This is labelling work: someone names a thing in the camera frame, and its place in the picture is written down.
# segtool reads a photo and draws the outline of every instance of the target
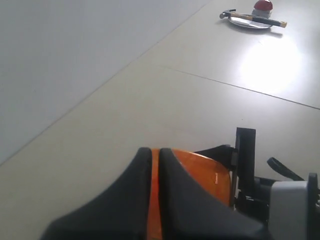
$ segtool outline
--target orange part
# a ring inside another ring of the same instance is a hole
[[[229,205],[230,174],[221,163],[211,158],[183,150],[173,149],[177,159],[189,174],[211,195]],[[152,180],[148,213],[147,239],[161,240],[161,220],[158,201],[159,149],[152,149]]]

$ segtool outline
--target hammer handle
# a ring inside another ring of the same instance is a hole
[[[285,28],[287,26],[286,21],[276,21],[276,20],[271,20],[271,19],[267,19],[264,17],[259,17],[259,16],[243,15],[243,14],[239,14],[236,12],[232,12],[230,14],[230,17],[239,18],[239,19],[246,19],[246,20],[250,20],[250,21],[253,21],[256,23],[268,24],[268,25],[272,25],[272,26],[278,26],[281,28]]]

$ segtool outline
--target white floor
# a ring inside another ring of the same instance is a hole
[[[0,239],[37,239],[103,191],[141,146],[233,145],[236,127],[254,128],[257,176],[283,179],[271,156],[302,177],[319,173],[319,27],[291,15],[319,3],[287,2],[273,13],[288,27],[256,34],[219,20],[251,3],[212,1],[3,164]]]

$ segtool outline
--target red ball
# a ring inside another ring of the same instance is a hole
[[[254,8],[257,9],[257,10],[260,10],[260,11],[270,11],[274,7],[272,5],[272,2],[269,1],[269,0],[259,0],[254,5]]]

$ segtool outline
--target white wall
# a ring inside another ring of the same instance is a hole
[[[207,2],[0,1],[0,163]]]

